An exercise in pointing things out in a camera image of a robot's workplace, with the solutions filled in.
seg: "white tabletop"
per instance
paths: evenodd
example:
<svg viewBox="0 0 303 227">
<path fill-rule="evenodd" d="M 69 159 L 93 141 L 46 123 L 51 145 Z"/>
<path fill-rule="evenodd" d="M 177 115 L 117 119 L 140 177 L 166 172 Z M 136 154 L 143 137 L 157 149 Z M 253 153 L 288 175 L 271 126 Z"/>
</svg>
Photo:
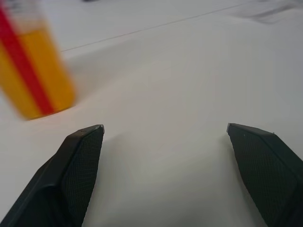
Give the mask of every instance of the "white tabletop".
<svg viewBox="0 0 303 227">
<path fill-rule="evenodd" d="M 45 2 L 78 101 L 24 121 L 0 99 L 0 219 L 68 134 L 104 124 L 84 227 L 265 226 L 226 128 L 274 132 L 303 158 L 303 12 L 261 24 L 221 10 L 234 0 L 126 2 Z"/>
</svg>

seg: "bottle label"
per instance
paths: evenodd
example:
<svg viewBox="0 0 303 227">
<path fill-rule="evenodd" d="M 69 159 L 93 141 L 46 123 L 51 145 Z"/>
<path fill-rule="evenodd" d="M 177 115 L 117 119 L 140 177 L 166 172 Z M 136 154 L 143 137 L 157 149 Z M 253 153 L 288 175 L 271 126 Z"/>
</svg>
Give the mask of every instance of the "bottle label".
<svg viewBox="0 0 303 227">
<path fill-rule="evenodd" d="M 0 0 L 15 31 L 28 33 L 41 27 L 41 15 L 37 0 Z"/>
</svg>

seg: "yellow liquid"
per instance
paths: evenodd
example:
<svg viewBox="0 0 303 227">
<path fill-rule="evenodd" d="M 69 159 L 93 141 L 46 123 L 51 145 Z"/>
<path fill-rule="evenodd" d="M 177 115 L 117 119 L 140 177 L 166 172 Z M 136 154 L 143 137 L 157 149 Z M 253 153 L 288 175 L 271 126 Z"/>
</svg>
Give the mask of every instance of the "yellow liquid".
<svg viewBox="0 0 303 227">
<path fill-rule="evenodd" d="M 19 37 L 54 113 L 70 107 L 74 101 L 73 85 L 50 40 L 46 29 L 31 31 Z M 26 118 L 43 116 L 0 44 L 0 83 L 16 108 Z"/>
</svg>

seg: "orange bottle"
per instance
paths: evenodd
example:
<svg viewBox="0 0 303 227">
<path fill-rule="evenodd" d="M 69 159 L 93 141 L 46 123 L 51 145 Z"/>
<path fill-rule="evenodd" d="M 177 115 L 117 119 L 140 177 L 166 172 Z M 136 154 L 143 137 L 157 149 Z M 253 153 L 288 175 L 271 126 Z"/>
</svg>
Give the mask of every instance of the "orange bottle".
<svg viewBox="0 0 303 227">
<path fill-rule="evenodd" d="M 0 85 L 28 119 L 64 110 L 74 101 L 36 0 L 0 0 Z"/>
</svg>

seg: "red stripe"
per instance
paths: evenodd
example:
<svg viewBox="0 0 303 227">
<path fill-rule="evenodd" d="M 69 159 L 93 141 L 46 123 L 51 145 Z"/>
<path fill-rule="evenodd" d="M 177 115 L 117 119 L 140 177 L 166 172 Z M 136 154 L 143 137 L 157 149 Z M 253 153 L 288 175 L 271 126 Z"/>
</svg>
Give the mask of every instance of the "red stripe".
<svg viewBox="0 0 303 227">
<path fill-rule="evenodd" d="M 18 40 L 12 26 L 0 6 L 0 41 L 2 41 L 20 77 L 30 91 L 34 101 L 43 115 L 54 113 L 54 109 L 40 84 L 38 77 Z"/>
</svg>

